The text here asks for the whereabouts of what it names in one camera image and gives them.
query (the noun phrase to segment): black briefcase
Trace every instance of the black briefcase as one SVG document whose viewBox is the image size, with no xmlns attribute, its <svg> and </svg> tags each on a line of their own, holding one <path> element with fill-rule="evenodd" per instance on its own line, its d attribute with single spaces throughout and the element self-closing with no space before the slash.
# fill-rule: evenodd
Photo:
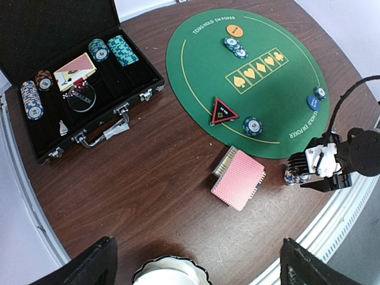
<svg viewBox="0 0 380 285">
<path fill-rule="evenodd" d="M 121 29 L 113 0 L 5 0 L 0 6 L 0 34 L 0 67 L 17 89 L 39 163 L 61 157 L 74 144 L 94 147 L 128 130 L 128 110 L 164 88 L 163 77 Z M 96 61 L 88 45 L 94 39 L 107 44 L 115 37 L 123 39 L 133 56 L 121 64 L 117 50 L 109 49 L 105 60 L 100 53 L 102 61 Z M 84 53 L 96 71 L 84 77 L 85 81 L 67 81 L 70 89 L 61 91 L 58 84 L 62 82 L 56 81 L 54 72 L 72 61 L 77 63 L 75 60 Z M 49 77 L 46 70 L 52 85 L 38 90 L 36 107 L 34 89 L 30 95 L 30 87 L 21 86 L 24 82 L 33 85 L 30 81 L 38 81 L 37 74 Z M 70 80 L 70 72 L 76 71 L 66 71 L 65 80 Z M 41 82 L 38 88 L 46 84 L 46 80 Z M 73 100 L 79 100 L 79 106 Z M 29 108 L 35 113 L 27 115 Z M 88 141 L 89 134 L 115 118 L 117 122 L 98 139 Z"/>
</svg>

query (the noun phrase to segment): brown wooden surface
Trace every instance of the brown wooden surface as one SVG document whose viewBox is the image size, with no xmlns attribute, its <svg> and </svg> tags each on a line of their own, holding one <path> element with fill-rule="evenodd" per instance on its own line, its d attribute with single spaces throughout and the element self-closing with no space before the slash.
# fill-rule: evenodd
<svg viewBox="0 0 380 285">
<path fill-rule="evenodd" d="M 285 160 L 258 159 L 268 172 L 242 212 L 210 194 L 211 170 L 228 147 L 206 134 L 170 89 L 166 48 L 185 19 L 213 8 L 238 8 L 268 17 L 297 36 L 319 63 L 334 106 L 360 77 L 331 38 L 294 1 L 194 1 L 158 9 L 123 28 L 164 75 L 162 94 L 130 112 L 131 130 L 88 150 L 76 146 L 50 165 L 31 152 L 15 91 L 7 93 L 17 143 L 31 184 L 71 257 L 101 236 L 119 245 L 118 284 L 147 259 L 194 258 L 214 284 L 248 284 L 277 257 L 282 238 L 297 238 L 330 194 L 286 187 Z M 371 128 L 379 107 L 361 87 L 338 114 L 337 131 Z"/>
</svg>

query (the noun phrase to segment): yellow line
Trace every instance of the yellow line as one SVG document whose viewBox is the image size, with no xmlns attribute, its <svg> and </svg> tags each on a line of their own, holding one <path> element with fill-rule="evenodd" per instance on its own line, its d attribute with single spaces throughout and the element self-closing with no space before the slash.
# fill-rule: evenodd
<svg viewBox="0 0 380 285">
<path fill-rule="evenodd" d="M 188 85 L 189 89 L 190 89 L 190 92 L 192 93 L 192 95 L 194 96 L 194 98 L 198 101 L 198 103 L 203 107 L 203 109 L 209 114 L 212 116 L 211 112 L 202 104 L 202 102 L 198 99 L 197 95 L 195 95 L 193 89 L 191 88 L 190 84 L 189 84 L 189 81 L 188 81 L 188 78 L 186 76 L 186 73 L 185 73 L 185 68 L 183 67 L 183 51 L 185 50 L 185 45 L 186 45 L 186 39 L 185 41 L 183 42 L 183 45 L 182 45 L 182 51 L 181 51 L 181 54 L 180 54 L 180 64 L 182 66 L 182 72 L 183 72 L 183 77 L 185 77 L 185 81 L 186 81 L 186 84 Z M 259 143 L 265 143 L 265 144 L 279 144 L 280 142 L 279 141 L 262 141 L 262 140 L 258 140 L 256 138 L 251 138 L 247 135 L 243 135 L 241 134 L 240 132 L 238 131 L 235 131 L 233 128 L 227 126 L 225 123 L 221 123 L 223 126 L 225 126 L 227 129 L 229 129 L 230 131 L 233 131 L 234 133 L 238 134 L 238 135 L 241 135 L 242 137 L 245 137 L 245 138 L 248 138 L 252 141 L 258 141 Z"/>
<path fill-rule="evenodd" d="M 258 21 L 258 22 L 261 22 L 261 23 L 263 23 L 263 24 L 265 24 L 265 25 L 267 25 L 267 26 L 270 26 L 271 28 L 273 28 L 274 30 L 277 30 L 277 31 L 279 31 L 281 34 L 283 34 L 284 36 L 286 36 L 292 43 L 294 43 L 295 45 L 296 45 L 296 47 L 303 53 L 303 55 L 306 57 L 306 59 L 308 60 L 308 62 L 310 63 L 310 65 L 311 65 L 311 67 L 312 67 L 312 69 L 313 69 L 313 71 L 314 71 L 314 73 L 315 73 L 315 76 L 316 76 L 316 79 L 318 80 L 318 85 L 321 85 L 321 83 L 319 82 L 319 77 L 318 77 L 318 74 L 316 73 L 316 71 L 315 71 L 315 68 L 314 68 L 314 66 L 312 65 L 312 63 L 311 63 L 311 61 L 310 61 L 310 59 L 308 58 L 308 56 L 306 55 L 306 53 L 297 45 L 297 43 L 295 43 L 295 41 L 294 40 L 292 40 L 287 34 L 284 34 L 282 31 L 280 31 L 278 28 L 275 28 L 275 27 L 273 27 L 273 26 L 271 26 L 271 25 L 269 25 L 268 23 L 266 23 L 266 22 L 263 22 L 263 21 L 260 21 L 260 20 L 257 20 L 257 19 L 254 19 L 254 18 L 251 18 L 251 17 L 247 17 L 247 16 L 244 16 L 244 18 L 248 18 L 248 19 L 251 19 L 251 20 L 254 20 L 254 21 Z"/>
</svg>

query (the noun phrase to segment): black triangle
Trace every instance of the black triangle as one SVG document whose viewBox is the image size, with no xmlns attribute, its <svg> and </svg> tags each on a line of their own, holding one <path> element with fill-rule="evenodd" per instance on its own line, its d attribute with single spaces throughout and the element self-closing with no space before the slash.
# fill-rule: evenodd
<svg viewBox="0 0 380 285">
<path fill-rule="evenodd" d="M 238 117 L 238 114 L 232 111 L 231 108 L 224 104 L 222 100 L 216 98 L 213 119 L 211 121 L 212 125 L 235 120 Z"/>
</svg>

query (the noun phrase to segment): poker table felt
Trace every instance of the poker table felt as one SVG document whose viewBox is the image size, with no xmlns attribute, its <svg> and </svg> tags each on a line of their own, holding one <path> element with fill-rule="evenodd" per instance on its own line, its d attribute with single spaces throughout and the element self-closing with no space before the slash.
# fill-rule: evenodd
<svg viewBox="0 0 380 285">
<path fill-rule="evenodd" d="M 244 32 L 238 41 L 247 59 L 224 45 L 231 24 Z M 287 158 L 303 151 L 327 126 L 330 100 L 316 60 L 294 35 L 258 14 L 213 9 L 187 19 L 169 42 L 166 67 L 173 91 L 198 125 L 253 156 Z M 319 112 L 306 101 L 317 86 L 327 93 Z M 211 126 L 216 97 L 239 119 Z M 251 116 L 263 124 L 262 133 L 254 137 L 242 128 Z"/>
</svg>

